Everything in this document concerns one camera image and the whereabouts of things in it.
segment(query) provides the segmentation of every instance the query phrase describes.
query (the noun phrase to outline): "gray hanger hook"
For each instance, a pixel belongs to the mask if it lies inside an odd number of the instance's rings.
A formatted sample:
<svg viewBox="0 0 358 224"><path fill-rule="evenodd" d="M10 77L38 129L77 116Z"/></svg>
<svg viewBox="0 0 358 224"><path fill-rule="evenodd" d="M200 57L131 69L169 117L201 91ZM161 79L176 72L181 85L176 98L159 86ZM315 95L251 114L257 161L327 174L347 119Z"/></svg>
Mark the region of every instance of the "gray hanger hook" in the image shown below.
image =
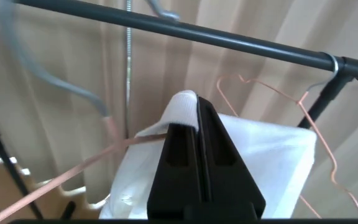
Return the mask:
<svg viewBox="0 0 358 224"><path fill-rule="evenodd" d="M160 18L166 18L174 21L179 21L180 16L173 12L168 11L162 8L158 0L146 0L149 6L153 9L153 12L158 15Z"/></svg>
<svg viewBox="0 0 358 224"><path fill-rule="evenodd" d="M335 58L333 55L331 55L331 54L329 54L329 53L327 53L327 52L322 52L322 53L328 55L328 56L332 59L332 61L334 62L334 71L333 71L333 74L332 74L331 77L328 78L327 80L309 86L309 88L308 88L306 91L310 91L312 88L314 88L314 87L316 87L316 86L324 85L324 84L330 82L330 81L331 81L333 78L335 78L335 76L338 74L339 65L338 65L338 61L336 60L336 58Z"/></svg>

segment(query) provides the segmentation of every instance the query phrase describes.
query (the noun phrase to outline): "black cable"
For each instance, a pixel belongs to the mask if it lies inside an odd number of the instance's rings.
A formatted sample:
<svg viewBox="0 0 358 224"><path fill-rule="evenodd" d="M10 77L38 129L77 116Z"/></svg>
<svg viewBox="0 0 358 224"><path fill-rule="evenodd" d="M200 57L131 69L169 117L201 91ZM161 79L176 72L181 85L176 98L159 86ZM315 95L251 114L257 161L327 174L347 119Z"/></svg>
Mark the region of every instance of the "black cable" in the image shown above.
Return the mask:
<svg viewBox="0 0 358 224"><path fill-rule="evenodd" d="M11 175L12 179L14 180L15 184L17 185L17 188L20 190L22 195L23 196L28 195L29 191L27 190L27 187L25 186L15 166L12 164L11 160L9 159L9 156L5 151L4 144L1 142L1 140L0 140L0 158L4 162L5 168L7 169L8 173ZM34 202L30 203L30 208L37 219L39 220L44 219L42 217L40 210L38 209L38 207L35 205Z"/></svg>

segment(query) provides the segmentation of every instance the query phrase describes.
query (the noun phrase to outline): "pleated backdrop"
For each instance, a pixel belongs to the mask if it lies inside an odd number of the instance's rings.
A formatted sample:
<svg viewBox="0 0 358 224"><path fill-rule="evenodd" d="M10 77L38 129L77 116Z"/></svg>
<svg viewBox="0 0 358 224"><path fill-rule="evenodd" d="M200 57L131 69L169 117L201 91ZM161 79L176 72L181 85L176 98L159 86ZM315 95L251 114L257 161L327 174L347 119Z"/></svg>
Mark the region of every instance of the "pleated backdrop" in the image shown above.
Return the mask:
<svg viewBox="0 0 358 224"><path fill-rule="evenodd" d="M119 9L123 0L91 1ZM259 39L358 58L356 0L166 0L181 21ZM152 15L141 0L132 10ZM132 68L126 114L126 28L17 5L15 22L25 46L51 74L100 96L129 136L156 122L172 95L193 90L232 114L216 91L217 77L259 78L300 97L329 72L188 40L132 31ZM294 103L259 85L222 83L242 118L296 126ZM309 108L321 88L306 99ZM358 81L349 83L317 120L339 163L337 179L358 198ZM32 76L0 35L0 132L9 153L37 182L55 177L109 144L97 111L84 99ZM123 153L98 162L63 185L86 186L89 203L104 199ZM358 217L346 194L329 181L331 163L320 144L303 195L323 217ZM294 217L314 215L302 202Z"/></svg>

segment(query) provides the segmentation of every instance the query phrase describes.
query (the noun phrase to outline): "curtain fold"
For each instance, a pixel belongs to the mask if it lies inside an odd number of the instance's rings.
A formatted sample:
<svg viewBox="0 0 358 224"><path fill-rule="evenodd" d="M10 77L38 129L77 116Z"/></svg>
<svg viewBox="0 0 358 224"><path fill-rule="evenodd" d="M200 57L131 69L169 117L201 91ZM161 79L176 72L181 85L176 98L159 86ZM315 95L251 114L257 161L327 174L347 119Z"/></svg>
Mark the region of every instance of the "curtain fold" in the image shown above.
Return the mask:
<svg viewBox="0 0 358 224"><path fill-rule="evenodd" d="M88 0L125 8L123 0ZM132 10L152 15L145 1ZM358 1L351 0L165 0L181 21L305 49L358 58ZM156 122L169 99L193 90L229 115L216 91L220 75L258 78L300 97L329 72L188 40L132 31L131 98L126 107L125 27L16 6L22 43L51 74L97 94L129 136ZM296 126L301 111L263 86L225 80L222 89L242 118ZM309 108L319 95L313 89ZM50 86L21 67L0 35L0 132L11 155L37 182L65 172L103 150L108 138L100 115L84 99ZM339 163L337 179L358 198L358 81L349 83L317 120ZM65 183L86 186L87 200L104 199L123 153L116 153ZM303 191L323 217L358 217L346 194L329 182L331 163L316 148L316 164ZM298 203L294 217L314 217Z"/></svg>

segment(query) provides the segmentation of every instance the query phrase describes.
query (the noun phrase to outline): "white cloth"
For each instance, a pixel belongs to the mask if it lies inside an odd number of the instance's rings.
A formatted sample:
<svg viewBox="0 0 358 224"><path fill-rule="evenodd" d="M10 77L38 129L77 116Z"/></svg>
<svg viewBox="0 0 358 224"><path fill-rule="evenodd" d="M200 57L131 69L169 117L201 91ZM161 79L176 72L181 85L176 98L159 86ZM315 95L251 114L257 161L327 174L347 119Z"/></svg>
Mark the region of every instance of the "white cloth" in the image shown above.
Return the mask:
<svg viewBox="0 0 358 224"><path fill-rule="evenodd" d="M223 114L219 117L266 200L262 218L290 218L314 162L315 133ZM194 92L173 96L161 120L137 135L164 133L170 123L198 130ZM99 218L147 218L147 199L163 143L129 147Z"/></svg>

